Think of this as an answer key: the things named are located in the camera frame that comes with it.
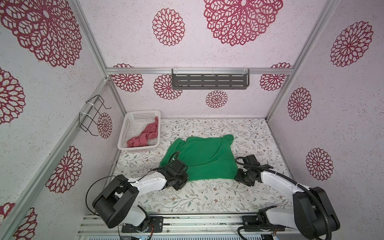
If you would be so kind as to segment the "green tank top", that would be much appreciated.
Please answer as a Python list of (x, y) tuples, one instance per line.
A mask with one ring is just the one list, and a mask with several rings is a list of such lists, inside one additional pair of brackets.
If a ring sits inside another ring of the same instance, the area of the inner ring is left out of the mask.
[(188, 166), (189, 181), (229, 179), (233, 180), (238, 166), (231, 149), (233, 135), (220, 138), (188, 137), (185, 141), (178, 138), (168, 148), (160, 162), (163, 167), (175, 152), (178, 160)]

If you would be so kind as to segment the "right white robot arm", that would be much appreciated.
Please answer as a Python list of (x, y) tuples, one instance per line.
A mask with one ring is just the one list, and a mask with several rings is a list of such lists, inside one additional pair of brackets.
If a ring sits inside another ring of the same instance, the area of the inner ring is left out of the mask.
[(331, 201), (320, 187), (310, 188), (274, 171), (270, 165), (261, 165), (254, 155), (237, 157), (235, 162), (241, 165), (235, 180), (248, 187), (263, 183), (283, 194), (293, 203), (292, 210), (277, 206), (263, 208), (249, 217), (243, 217), (243, 225), (237, 229), (241, 239), (245, 232), (278, 232), (294, 229), (308, 240), (327, 240), (341, 227)]

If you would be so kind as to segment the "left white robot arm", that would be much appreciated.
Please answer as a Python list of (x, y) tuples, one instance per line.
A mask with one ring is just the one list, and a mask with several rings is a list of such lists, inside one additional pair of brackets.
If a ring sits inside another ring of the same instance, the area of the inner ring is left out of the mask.
[(126, 224), (143, 232), (150, 227), (150, 216), (138, 205), (137, 198), (166, 188), (180, 190), (188, 181), (187, 170), (186, 164), (174, 159), (139, 179), (118, 175), (95, 198), (92, 207), (109, 229)]

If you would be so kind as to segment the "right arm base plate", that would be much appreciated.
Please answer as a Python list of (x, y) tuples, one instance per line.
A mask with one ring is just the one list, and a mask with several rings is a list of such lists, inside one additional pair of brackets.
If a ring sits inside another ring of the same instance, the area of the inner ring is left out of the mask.
[(266, 217), (257, 213), (256, 215), (242, 216), (243, 230), (246, 232), (276, 232), (284, 231), (285, 227), (271, 224)]

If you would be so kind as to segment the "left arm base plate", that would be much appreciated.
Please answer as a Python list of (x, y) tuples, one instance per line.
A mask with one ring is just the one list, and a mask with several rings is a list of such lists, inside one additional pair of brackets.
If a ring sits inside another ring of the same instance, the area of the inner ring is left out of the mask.
[(138, 226), (123, 224), (122, 233), (161, 233), (163, 231), (164, 217), (149, 216)]

